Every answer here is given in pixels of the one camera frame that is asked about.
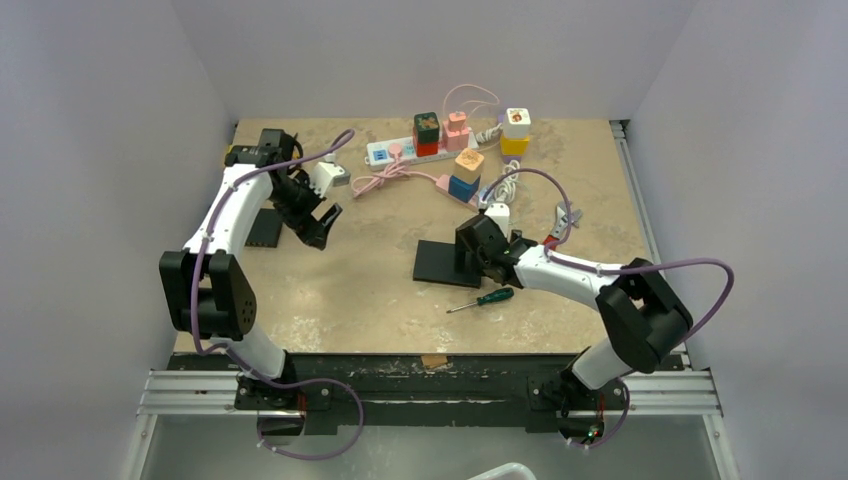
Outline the black box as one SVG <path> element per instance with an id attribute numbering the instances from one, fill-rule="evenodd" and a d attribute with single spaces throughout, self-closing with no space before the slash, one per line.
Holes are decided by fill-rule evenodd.
<path id="1" fill-rule="evenodd" d="M 480 288 L 482 277 L 477 272 L 455 272 L 453 268 L 454 243 L 419 240 L 412 278 L 417 282 L 440 285 Z"/>
<path id="2" fill-rule="evenodd" d="M 278 246 L 283 221 L 274 209 L 261 208 L 245 241 L 246 247 L 270 248 Z"/>

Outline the green handled screwdriver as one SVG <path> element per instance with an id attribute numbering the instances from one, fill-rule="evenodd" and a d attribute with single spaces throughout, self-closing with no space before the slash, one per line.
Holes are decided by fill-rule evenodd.
<path id="1" fill-rule="evenodd" d="M 452 314 L 452 313 L 456 313 L 458 311 L 468 309 L 468 308 L 480 307 L 480 306 L 483 306 L 483 305 L 488 305 L 488 304 L 493 304 L 493 303 L 499 303 L 499 302 L 502 302 L 502 301 L 509 300 L 513 296 L 514 296 L 514 289 L 513 288 L 511 288 L 511 287 L 501 288 L 501 289 L 495 290 L 493 292 L 487 293 L 483 296 L 477 297 L 471 303 L 448 309 L 446 311 L 446 313 Z"/>

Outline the red handled adjustable wrench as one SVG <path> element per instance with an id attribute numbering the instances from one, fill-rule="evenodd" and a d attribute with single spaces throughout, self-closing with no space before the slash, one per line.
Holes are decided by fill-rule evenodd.
<path id="1" fill-rule="evenodd" d="M 556 205 L 555 223 L 548 236 L 543 241 L 544 245 L 560 241 L 564 237 L 565 231 L 568 227 L 579 227 L 579 220 L 583 216 L 582 210 L 574 209 L 571 203 L 569 203 L 569 208 L 570 212 L 567 212 L 567 208 L 563 202 L 559 202 Z"/>

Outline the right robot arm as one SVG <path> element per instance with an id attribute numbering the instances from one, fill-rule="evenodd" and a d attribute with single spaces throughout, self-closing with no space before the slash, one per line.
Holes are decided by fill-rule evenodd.
<path id="1" fill-rule="evenodd" d="M 601 387 L 633 371 L 654 372 L 693 327 L 688 309 L 645 259 L 613 265 L 560 255 L 518 233 L 504 235 L 484 214 L 461 224 L 456 238 L 496 283 L 556 294 L 599 313 L 606 339 L 581 353 L 561 381 L 573 406 L 588 405 Z"/>

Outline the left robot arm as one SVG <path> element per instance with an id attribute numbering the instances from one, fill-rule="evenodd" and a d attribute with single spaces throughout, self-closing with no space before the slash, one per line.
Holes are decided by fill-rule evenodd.
<path id="1" fill-rule="evenodd" d="M 265 204 L 302 244 L 325 249 L 343 209 L 333 204 L 321 216 L 314 211 L 331 188 L 349 182 L 335 154 L 353 136 L 346 129 L 310 156 L 296 135 L 282 129 L 263 130 L 255 145 L 231 146 L 200 226 L 183 247 L 159 260 L 174 328 L 191 335 L 200 355 L 224 350 L 245 374 L 261 380 L 259 395 L 275 409 L 295 402 L 298 382 L 285 373 L 286 351 L 255 324 L 257 299 L 239 260 Z"/>

